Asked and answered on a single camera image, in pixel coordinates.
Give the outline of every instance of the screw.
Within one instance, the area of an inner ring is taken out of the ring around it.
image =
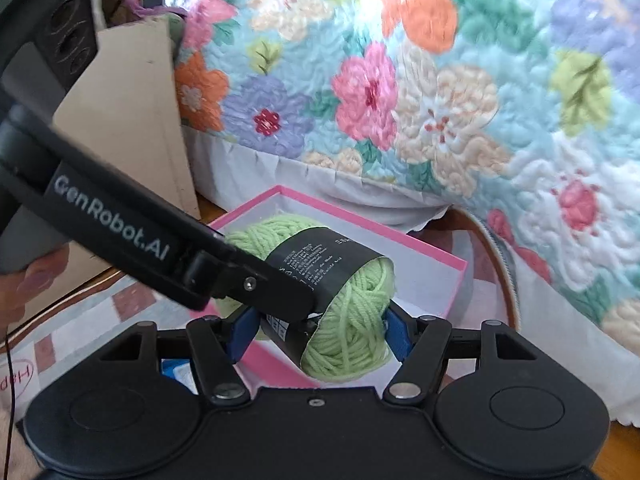
[[[222,383],[213,390],[217,399],[233,400],[244,395],[244,386],[238,383]]]
[[[255,281],[255,278],[253,276],[249,276],[244,280],[244,290],[246,290],[247,292],[255,290],[256,286],[258,286],[258,282]]]
[[[422,393],[420,386],[413,383],[396,383],[389,388],[389,393],[396,399],[414,399]]]

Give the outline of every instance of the box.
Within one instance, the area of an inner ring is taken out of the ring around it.
[[[199,218],[175,99],[166,19],[150,18],[101,31],[98,42],[98,56],[60,105],[55,126],[98,158]],[[26,305],[17,325],[108,267],[71,244],[66,271]]]
[[[389,227],[340,209],[283,186],[276,186],[210,224],[222,234],[245,229],[277,214],[292,213],[321,224],[390,258],[394,263],[394,301],[414,317],[431,314],[447,317],[462,282],[466,262]],[[217,312],[212,302],[205,314]],[[340,386],[375,386],[380,392],[399,368],[388,364]],[[270,341],[254,341],[237,370],[251,386],[331,387],[303,374]]]

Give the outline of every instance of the human hand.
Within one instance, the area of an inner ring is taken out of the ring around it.
[[[34,261],[22,272],[0,276],[0,336],[24,316],[24,305],[47,290],[66,269],[69,246]]]

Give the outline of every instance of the black cable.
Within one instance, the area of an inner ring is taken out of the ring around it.
[[[4,480],[9,480],[9,458],[11,457],[11,437],[14,434],[15,418],[15,384],[14,365],[11,362],[11,350],[9,348],[9,329],[4,335],[4,348],[6,349],[6,362],[9,365],[9,384],[11,385],[11,412],[9,414],[9,431],[6,438],[6,455],[4,456]]]

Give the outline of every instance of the beige board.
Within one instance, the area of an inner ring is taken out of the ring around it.
[[[200,218],[180,129],[167,30],[166,20],[159,17],[101,31],[98,56],[60,105],[54,124],[99,158]],[[108,267],[71,244],[66,271],[27,304],[20,323]]]

